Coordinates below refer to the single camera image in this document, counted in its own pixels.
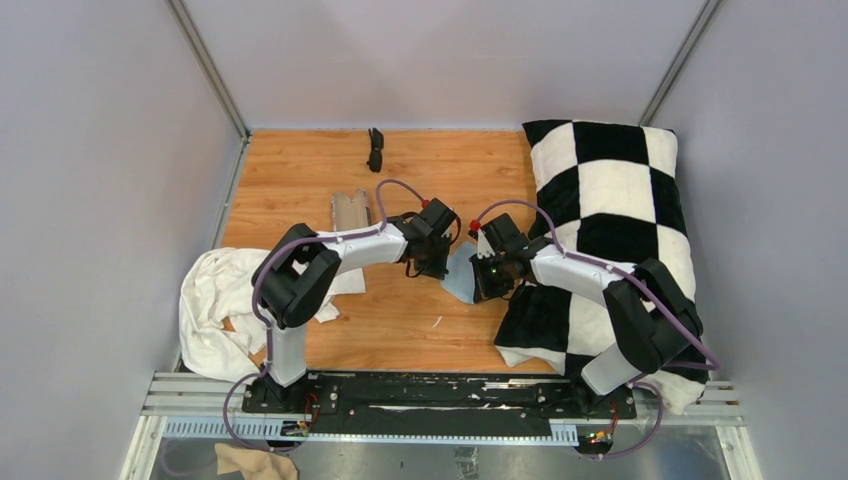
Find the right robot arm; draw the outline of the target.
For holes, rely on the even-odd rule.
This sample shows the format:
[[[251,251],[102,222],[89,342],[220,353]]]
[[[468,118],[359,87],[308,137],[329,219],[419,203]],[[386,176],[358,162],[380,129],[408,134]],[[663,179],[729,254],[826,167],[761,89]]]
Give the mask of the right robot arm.
[[[571,403],[584,417],[596,417],[617,388],[661,370],[688,347],[704,348],[703,324],[696,308],[667,267],[650,258],[621,263],[567,250],[554,237],[534,239],[501,214],[470,234],[478,251],[469,262],[475,301],[501,297],[520,283],[554,288],[603,307],[614,343],[589,361]]]

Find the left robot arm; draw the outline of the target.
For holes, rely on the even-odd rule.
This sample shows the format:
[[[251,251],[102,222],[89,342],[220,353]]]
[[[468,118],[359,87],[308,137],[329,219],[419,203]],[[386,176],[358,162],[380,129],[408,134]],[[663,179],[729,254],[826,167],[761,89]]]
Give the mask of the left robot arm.
[[[268,400],[283,413],[306,400],[306,324],[324,306],[341,274],[380,264],[404,264],[407,276],[444,279],[461,227],[459,216],[434,198],[418,212],[383,218],[373,226],[338,232],[291,227],[254,272],[251,307],[266,329],[262,374],[273,380]]]

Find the blue cleaning cloth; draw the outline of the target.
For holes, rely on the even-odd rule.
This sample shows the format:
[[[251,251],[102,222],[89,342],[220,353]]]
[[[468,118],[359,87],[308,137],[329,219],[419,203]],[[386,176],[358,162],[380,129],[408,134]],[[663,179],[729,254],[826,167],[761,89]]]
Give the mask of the blue cleaning cloth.
[[[464,304],[474,303],[475,280],[470,259],[477,247],[464,242],[447,258],[447,273],[440,281],[441,287]]]

